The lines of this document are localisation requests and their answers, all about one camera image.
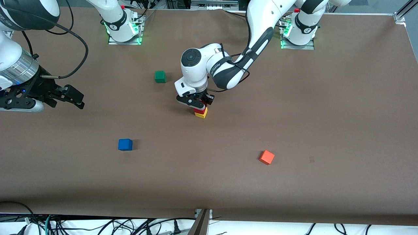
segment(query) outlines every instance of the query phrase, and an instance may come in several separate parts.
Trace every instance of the brown table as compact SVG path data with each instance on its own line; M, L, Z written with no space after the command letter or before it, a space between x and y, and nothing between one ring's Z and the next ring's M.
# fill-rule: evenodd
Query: brown table
M83 92L86 106L0 113L2 200L45 214L177 217L206 207L223 220L418 224L418 66L391 16L325 15L314 51L282 50L276 34L251 77L217 94L203 120L176 102L181 54L214 42L241 52L242 18L159 10L143 45L110 46L95 9L74 14L90 53L59 83ZM28 35L52 74L84 53L71 35ZM168 83L155 83L155 70ZM119 151L120 138L137 150ZM266 149L270 166L258 161Z

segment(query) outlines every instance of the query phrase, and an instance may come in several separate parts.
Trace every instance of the teal cable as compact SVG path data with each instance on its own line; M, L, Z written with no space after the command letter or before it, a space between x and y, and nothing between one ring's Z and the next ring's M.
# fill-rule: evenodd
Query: teal cable
M45 235L48 235L48 225L49 225L50 218L51 218L51 215L49 215L48 218L45 220Z

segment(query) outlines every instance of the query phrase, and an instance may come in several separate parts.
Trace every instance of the stacked blocks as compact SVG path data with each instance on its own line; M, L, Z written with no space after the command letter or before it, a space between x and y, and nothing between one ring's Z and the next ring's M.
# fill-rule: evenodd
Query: stacked blocks
M206 114L208 113L208 107L205 106L204 110L198 110L198 109L193 109L194 110L194 115L196 115L196 117L199 118L206 118Z
M260 157L260 161L266 165L270 165L274 159L274 154L271 152L264 150L263 154Z
M117 148L121 151L132 151L132 143L131 139L120 139Z
M164 71L156 71L154 79L156 83L166 83L166 73Z

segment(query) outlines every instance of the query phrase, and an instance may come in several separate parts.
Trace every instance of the gray floor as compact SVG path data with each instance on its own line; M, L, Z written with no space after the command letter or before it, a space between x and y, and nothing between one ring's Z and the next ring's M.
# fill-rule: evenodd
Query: gray floor
M71 6L91 7L85 0L68 0ZM58 0L60 5L65 6L65 0ZM394 13L400 9L407 0L352 0L349 5L338 8L339 13ZM415 52L418 56L418 7L412 10L406 18L406 28Z

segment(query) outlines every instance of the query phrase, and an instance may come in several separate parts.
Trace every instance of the green cube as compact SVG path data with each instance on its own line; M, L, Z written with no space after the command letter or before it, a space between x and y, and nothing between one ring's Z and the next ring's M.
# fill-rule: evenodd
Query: green cube
M166 83L166 73L164 71L156 71L155 72L155 81L156 83Z

